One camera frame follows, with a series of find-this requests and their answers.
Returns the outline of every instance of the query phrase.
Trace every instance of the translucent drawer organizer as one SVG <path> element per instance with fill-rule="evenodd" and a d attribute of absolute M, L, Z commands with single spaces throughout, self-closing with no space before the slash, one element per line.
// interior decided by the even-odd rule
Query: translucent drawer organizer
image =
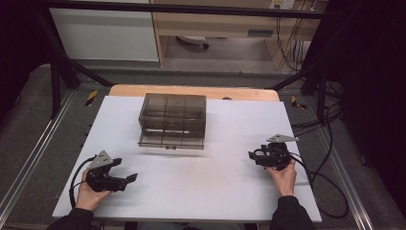
<path fill-rule="evenodd" d="M 139 122 L 140 147 L 203 150 L 206 96 L 148 93 Z"/>

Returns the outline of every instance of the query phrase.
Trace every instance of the person's right hand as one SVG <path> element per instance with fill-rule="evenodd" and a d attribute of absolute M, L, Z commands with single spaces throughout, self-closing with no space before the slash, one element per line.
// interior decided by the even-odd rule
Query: person's right hand
<path fill-rule="evenodd" d="M 111 191 L 95 192 L 90 188 L 86 182 L 86 175 L 88 170 L 85 170 L 82 174 L 81 181 L 84 181 L 79 186 L 78 202 L 76 208 L 85 209 L 89 211 L 95 211 L 99 204 L 106 197 L 111 195 Z"/>
<path fill-rule="evenodd" d="M 274 170 L 271 167 L 267 167 L 266 170 L 271 173 L 274 179 L 275 186 L 280 192 L 281 196 L 293 196 L 293 190 L 295 188 L 296 170 L 294 159 L 291 159 L 289 165 L 281 171 Z"/>

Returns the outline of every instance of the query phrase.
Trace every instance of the white tabletop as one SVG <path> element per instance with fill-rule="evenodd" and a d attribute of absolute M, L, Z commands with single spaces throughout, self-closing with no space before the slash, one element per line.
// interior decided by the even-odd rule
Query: white tabletop
<path fill-rule="evenodd" d="M 110 175 L 137 180 L 108 197 L 96 218 L 169 221 L 268 221 L 279 194 L 270 174 L 249 159 L 248 151 L 279 133 L 293 136 L 283 103 L 207 100 L 206 139 L 201 149 L 138 146 L 142 97 L 107 96 L 54 210 L 70 210 L 68 190 L 77 167 L 101 150 L 123 162 Z M 299 153 L 295 142 L 287 143 Z M 321 221 L 305 171 L 297 164 L 295 196 L 313 221 Z"/>

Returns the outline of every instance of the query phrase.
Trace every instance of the sleeve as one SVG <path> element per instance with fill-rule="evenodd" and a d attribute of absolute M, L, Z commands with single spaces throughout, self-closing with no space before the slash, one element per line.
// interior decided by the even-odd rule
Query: sleeve
<path fill-rule="evenodd" d="M 270 230 L 310 230 L 315 229 L 307 211 L 299 204 L 299 200 L 292 195 L 282 196 L 278 200 Z"/>
<path fill-rule="evenodd" d="M 47 230 L 90 230 L 93 212 L 74 208 L 68 216 L 58 219 Z"/>

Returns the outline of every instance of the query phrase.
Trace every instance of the black cable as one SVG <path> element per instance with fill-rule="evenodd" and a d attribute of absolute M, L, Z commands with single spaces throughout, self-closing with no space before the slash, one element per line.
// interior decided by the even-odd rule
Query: black cable
<path fill-rule="evenodd" d="M 302 19 L 299 20 L 299 23 L 298 23 L 298 20 L 296 21 L 295 25 L 293 26 L 293 31 L 290 34 L 290 37 L 286 40 L 286 41 L 288 41 L 286 45 L 289 44 L 290 40 L 292 39 L 292 36 L 295 35 L 297 33 L 297 31 L 299 31 L 299 29 L 302 27 L 301 26 L 302 22 L 303 22 Z M 283 60 L 286 63 L 287 67 L 289 67 L 291 70 L 294 70 L 294 71 L 298 72 L 300 70 L 296 69 L 295 67 L 293 67 L 290 64 L 289 59 L 288 59 L 288 57 L 286 56 L 286 53 L 283 50 L 283 45 L 284 44 L 282 44 L 282 41 L 281 41 L 280 30 L 281 30 L 281 19 L 279 17 L 277 17 L 277 38 L 278 38 L 277 41 L 278 41 L 278 46 L 279 46 L 280 51 L 281 51 L 282 56 L 283 56 Z"/>
<path fill-rule="evenodd" d="M 304 62 L 304 47 L 305 47 L 305 42 L 302 41 L 302 48 L 301 48 L 301 64 Z"/>
<path fill-rule="evenodd" d="M 330 106 L 327 109 L 327 113 L 326 113 L 326 124 L 327 124 L 327 130 L 328 130 L 328 135 L 329 135 L 329 143 L 328 143 L 328 151 L 327 154 L 325 156 L 325 159 L 323 160 L 322 164 L 319 166 L 319 168 L 316 170 L 316 172 L 314 173 L 314 176 L 312 177 L 312 182 L 314 182 L 314 180 L 316 179 L 316 176 L 319 174 L 319 171 L 322 169 L 322 167 L 325 165 L 325 163 L 328 161 L 330 155 L 331 155 L 331 150 L 332 150 L 332 131 L 331 131 L 331 126 L 329 123 L 329 118 L 328 118 L 328 112 L 329 110 L 334 107 L 335 105 L 337 105 L 337 103 L 333 104 L 332 106 Z"/>
<path fill-rule="evenodd" d="M 337 110 L 334 110 L 334 111 L 330 112 L 329 114 L 330 115 L 333 114 L 333 115 L 331 115 L 331 117 L 329 119 L 332 122 L 335 119 L 341 117 L 342 111 L 341 111 L 341 109 L 337 109 Z M 314 121 L 307 122 L 307 123 L 301 123 L 301 124 L 292 125 L 292 129 L 293 129 L 294 132 L 299 132 L 299 131 L 302 131 L 304 129 L 317 126 L 319 124 L 320 124 L 319 120 L 314 120 Z M 305 131 L 304 133 L 301 133 L 301 134 L 295 134 L 295 136 L 298 137 L 298 136 L 301 136 L 301 135 L 303 135 L 305 133 L 308 133 L 308 131 Z"/>
<path fill-rule="evenodd" d="M 294 154 L 294 155 L 297 155 L 297 156 L 299 156 L 299 157 L 301 157 L 301 155 L 296 154 L 296 153 L 293 153 L 293 152 L 290 152 L 290 154 L 291 154 L 290 157 L 293 158 L 296 162 L 298 162 L 298 163 L 304 168 L 304 171 L 305 171 L 306 176 L 307 176 L 307 179 L 308 179 L 308 183 L 309 183 L 309 185 L 310 185 L 311 190 L 313 191 L 313 189 L 314 189 L 314 181 L 311 180 L 311 175 L 312 175 L 312 174 L 316 174 L 316 173 L 310 171 L 310 170 L 305 166 L 305 163 L 304 163 L 303 161 L 301 161 L 301 160 L 299 160 L 298 158 L 296 158 L 296 157 L 293 156 L 293 154 Z M 344 199 L 345 207 L 346 207 L 346 209 L 344 210 L 344 213 L 343 213 L 343 214 L 341 214 L 341 215 L 333 215 L 333 214 L 330 214 L 330 213 L 328 213 L 327 211 L 323 210 L 322 208 L 320 208 L 319 205 L 317 205 L 317 207 L 319 208 L 320 212 L 322 212 L 322 213 L 325 214 L 326 216 L 328 216 L 328 217 L 330 217 L 330 218 L 334 218 L 334 219 L 342 219 L 342 218 L 346 217 L 347 214 L 349 213 L 350 206 L 349 206 L 349 201 L 347 200 L 347 197 L 346 197 L 346 195 L 344 194 L 343 190 L 341 190 L 341 188 L 340 188 L 339 186 L 337 186 L 337 185 L 336 185 L 330 178 L 328 178 L 326 175 L 324 175 L 324 174 L 322 174 L 322 173 L 320 173 L 320 172 L 317 172 L 317 175 L 320 175 L 323 179 L 325 179 L 328 183 L 330 183 L 330 184 L 340 193 L 340 195 L 341 195 L 341 196 L 343 197 L 343 199 Z"/>
<path fill-rule="evenodd" d="M 87 160 L 85 160 L 83 163 L 81 163 L 81 165 L 78 167 L 77 171 L 75 172 L 74 177 L 72 178 L 71 187 L 70 187 L 70 189 L 69 189 L 69 198 L 70 198 L 70 201 L 71 201 L 71 206 L 72 206 L 72 208 L 75 208 L 75 206 L 76 206 L 75 191 L 74 191 L 74 190 L 75 190 L 75 187 L 78 186 L 78 184 L 81 184 L 81 183 L 84 182 L 84 181 L 81 181 L 80 183 L 74 185 L 75 180 L 76 180 L 76 177 L 78 176 L 78 173 L 79 173 L 80 169 L 81 169 L 86 163 L 92 162 L 96 157 L 97 157 L 97 155 L 95 155 L 94 157 L 90 157 L 90 158 L 88 158 Z"/>
<path fill-rule="evenodd" d="M 303 1 L 302 5 L 300 6 L 300 10 L 302 10 L 304 8 L 306 1 L 307 0 Z M 279 23 L 279 21 L 278 21 L 278 18 L 277 18 L 277 33 L 279 32 L 279 28 L 280 28 L 280 25 L 278 23 Z M 292 33 L 290 34 L 290 37 L 287 39 L 287 43 L 285 43 L 286 45 L 289 45 L 290 40 L 292 40 L 292 39 L 294 39 L 296 37 L 298 31 L 301 29 L 301 27 L 303 26 L 304 23 L 305 23 L 305 19 L 303 19 L 303 18 L 296 19 L 295 25 L 293 26 Z M 290 49 L 291 50 L 291 58 L 293 60 L 294 67 L 292 67 L 290 65 L 290 63 L 287 60 L 287 57 L 284 55 L 284 52 L 282 50 L 283 47 L 282 47 L 282 44 L 281 44 L 280 40 L 278 40 L 278 44 L 280 46 L 280 50 L 282 51 L 283 59 L 285 60 L 286 65 L 290 69 L 292 69 L 292 70 L 294 70 L 296 72 L 300 71 L 298 69 L 298 65 L 299 65 L 298 62 L 299 62 L 299 55 L 300 55 L 300 47 L 301 47 L 301 44 L 303 44 L 302 41 L 295 40 L 294 45 L 293 45 L 293 49 Z"/>
<path fill-rule="evenodd" d="M 319 127 L 322 127 L 322 126 L 317 126 L 317 127 L 314 127 L 314 128 L 312 128 L 312 129 L 310 129 L 310 130 L 306 130 L 305 132 L 296 134 L 295 137 L 299 137 L 299 136 L 305 135 L 305 134 L 307 134 L 308 132 L 314 131 L 314 130 L 316 130 L 316 129 L 319 128 Z"/>
<path fill-rule="evenodd" d="M 298 66 L 300 65 L 300 62 L 303 61 L 303 47 L 304 47 L 303 41 L 295 40 L 295 42 L 293 44 L 292 55 L 291 55 L 293 63 L 295 64 L 295 69 L 299 69 Z"/>

